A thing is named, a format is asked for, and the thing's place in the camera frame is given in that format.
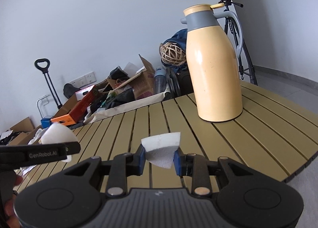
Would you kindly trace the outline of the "person's left hand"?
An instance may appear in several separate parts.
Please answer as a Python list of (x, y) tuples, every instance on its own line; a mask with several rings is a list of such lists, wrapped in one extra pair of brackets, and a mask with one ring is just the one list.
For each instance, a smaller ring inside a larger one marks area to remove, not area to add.
[(14, 211), (17, 192), (14, 187), (20, 185), (23, 178), (14, 171), (1, 174), (1, 227), (21, 227)]

